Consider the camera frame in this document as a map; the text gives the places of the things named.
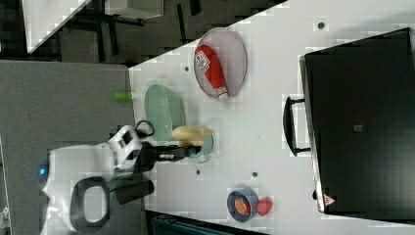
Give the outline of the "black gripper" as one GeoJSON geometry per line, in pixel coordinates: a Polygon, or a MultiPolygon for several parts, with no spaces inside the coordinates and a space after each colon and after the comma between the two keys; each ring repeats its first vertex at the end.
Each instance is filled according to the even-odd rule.
{"type": "Polygon", "coordinates": [[[174,162],[196,156],[201,146],[150,146],[141,149],[134,164],[134,173],[151,170],[156,162],[174,162]]]}

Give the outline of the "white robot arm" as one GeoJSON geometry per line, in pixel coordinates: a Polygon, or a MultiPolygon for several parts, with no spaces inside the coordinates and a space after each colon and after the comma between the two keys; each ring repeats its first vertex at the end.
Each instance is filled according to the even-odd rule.
{"type": "Polygon", "coordinates": [[[111,216],[111,194],[122,205],[155,191],[150,180],[134,180],[151,170],[156,162],[177,162],[194,157],[195,146],[135,147],[79,145],[53,150],[39,168],[41,193],[48,199],[40,235],[92,234],[103,228],[111,216]]]}

